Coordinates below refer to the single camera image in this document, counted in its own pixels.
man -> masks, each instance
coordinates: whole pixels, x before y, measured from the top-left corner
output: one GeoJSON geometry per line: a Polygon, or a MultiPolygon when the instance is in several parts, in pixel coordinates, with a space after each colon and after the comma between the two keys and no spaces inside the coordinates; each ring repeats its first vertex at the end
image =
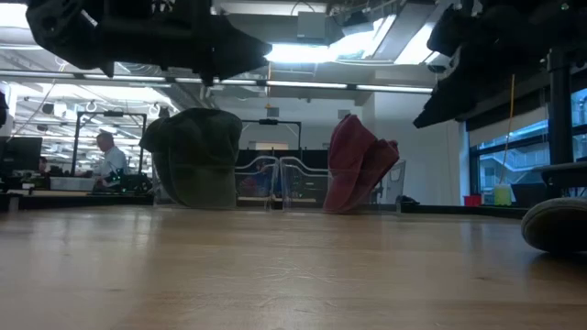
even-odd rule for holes
{"type": "Polygon", "coordinates": [[[114,144],[114,137],[110,133],[102,133],[96,138],[98,148],[104,152],[104,161],[94,173],[97,175],[95,188],[97,190],[115,189],[120,181],[110,181],[111,173],[122,170],[127,172],[127,156],[114,144]]]}

red container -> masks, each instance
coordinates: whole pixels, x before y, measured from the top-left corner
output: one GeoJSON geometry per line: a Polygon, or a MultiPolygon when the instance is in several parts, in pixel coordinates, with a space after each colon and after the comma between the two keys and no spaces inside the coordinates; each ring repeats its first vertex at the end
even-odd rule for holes
{"type": "Polygon", "coordinates": [[[481,196],[480,195],[473,195],[473,196],[464,196],[465,197],[465,206],[479,206],[481,205],[481,196]]]}

computer monitor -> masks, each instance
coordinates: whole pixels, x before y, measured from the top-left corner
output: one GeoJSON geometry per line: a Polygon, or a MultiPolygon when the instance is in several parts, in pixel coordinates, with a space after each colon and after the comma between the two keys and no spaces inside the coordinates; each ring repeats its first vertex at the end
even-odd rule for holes
{"type": "Polygon", "coordinates": [[[42,137],[0,137],[0,171],[38,171],[42,137]]]}

hat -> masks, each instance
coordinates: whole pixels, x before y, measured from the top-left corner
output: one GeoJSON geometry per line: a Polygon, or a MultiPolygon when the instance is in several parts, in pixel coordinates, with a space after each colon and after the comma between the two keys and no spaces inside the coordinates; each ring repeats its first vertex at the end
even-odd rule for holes
{"type": "Polygon", "coordinates": [[[397,142],[377,140],[355,115],[345,117],[330,140],[328,167],[333,180],[324,210],[347,212],[364,202],[397,160],[397,142]]]}
{"type": "Polygon", "coordinates": [[[192,108],[155,120],[140,140],[161,184],[178,204],[236,206],[235,162],[242,123],[228,112],[192,108]]]}

desk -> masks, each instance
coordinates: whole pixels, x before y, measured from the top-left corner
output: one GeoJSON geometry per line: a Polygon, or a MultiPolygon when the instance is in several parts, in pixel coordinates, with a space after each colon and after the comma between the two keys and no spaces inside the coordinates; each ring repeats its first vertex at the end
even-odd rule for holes
{"type": "Polygon", "coordinates": [[[5,329],[587,328],[585,258],[544,257],[514,220],[148,206],[0,216],[5,329]]]}

